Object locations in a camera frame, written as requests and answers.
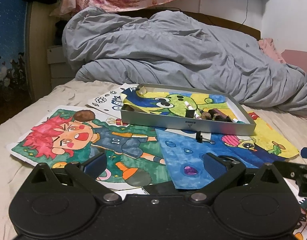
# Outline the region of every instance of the purple gem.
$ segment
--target purple gem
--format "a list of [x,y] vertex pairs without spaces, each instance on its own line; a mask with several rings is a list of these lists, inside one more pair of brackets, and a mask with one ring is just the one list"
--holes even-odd
[[195,168],[190,166],[186,166],[184,168],[184,172],[186,175],[196,175],[198,173],[198,171]]

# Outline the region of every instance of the screw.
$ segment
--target screw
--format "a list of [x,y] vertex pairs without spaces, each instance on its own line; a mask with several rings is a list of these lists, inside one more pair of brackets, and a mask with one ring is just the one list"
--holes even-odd
[[207,196],[204,193],[197,192],[197,193],[193,193],[191,195],[191,198],[195,201],[203,201],[207,198]]
[[104,194],[103,199],[108,202],[113,202],[119,199],[119,195],[116,193],[107,193],[107,194]]

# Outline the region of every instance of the beige bed sheet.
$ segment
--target beige bed sheet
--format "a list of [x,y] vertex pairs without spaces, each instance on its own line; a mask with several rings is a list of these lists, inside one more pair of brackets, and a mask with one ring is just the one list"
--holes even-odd
[[[56,87],[48,96],[38,100],[0,126],[0,240],[9,240],[16,236],[8,217],[8,208],[15,193],[32,170],[32,166],[11,156],[5,146],[16,142],[21,135],[56,106],[85,106],[88,99],[118,86],[99,81],[68,82]],[[254,111],[299,150],[307,147],[307,121],[305,119],[289,113],[281,113],[275,109]],[[307,160],[301,159],[300,156],[292,161],[307,163]]]

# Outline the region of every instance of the gray box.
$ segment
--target gray box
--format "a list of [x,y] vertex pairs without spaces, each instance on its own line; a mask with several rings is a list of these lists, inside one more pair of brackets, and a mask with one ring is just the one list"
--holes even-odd
[[147,92],[169,92],[174,94],[178,94],[181,92],[192,92],[225,96],[227,98],[227,104],[229,108],[233,111],[236,117],[244,123],[220,122],[179,116],[148,114],[136,112],[129,105],[123,105],[121,109],[121,120],[124,123],[178,130],[191,130],[245,136],[251,136],[254,133],[256,123],[242,108],[242,106],[236,100],[234,100],[231,95],[210,90],[201,90],[159,84],[139,84],[137,89],[141,89],[142,87],[144,87]]

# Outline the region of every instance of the open mouth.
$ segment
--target open mouth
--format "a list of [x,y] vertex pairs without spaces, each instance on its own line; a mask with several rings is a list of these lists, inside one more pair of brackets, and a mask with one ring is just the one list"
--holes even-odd
[[87,141],[88,137],[89,137],[89,133],[87,132],[78,133],[74,136],[74,138],[78,141]]

